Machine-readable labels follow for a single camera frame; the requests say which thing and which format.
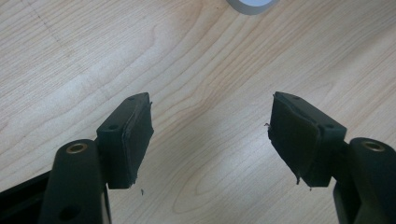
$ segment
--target clamp jaw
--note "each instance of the clamp jaw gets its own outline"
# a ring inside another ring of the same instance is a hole
[[[311,188],[333,191],[340,223],[396,223],[396,152],[376,140],[344,142],[347,128],[302,98],[276,92],[268,136]]]
[[[109,189],[128,189],[153,135],[148,93],[125,99],[97,138],[62,146],[50,172],[0,194],[1,223],[111,223]]]

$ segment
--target light wood surface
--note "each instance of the light wood surface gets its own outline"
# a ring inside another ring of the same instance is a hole
[[[396,2],[1,1],[0,81],[0,190],[147,91],[155,134],[114,223],[337,223],[334,181],[297,186],[271,146],[272,94],[396,147]]]

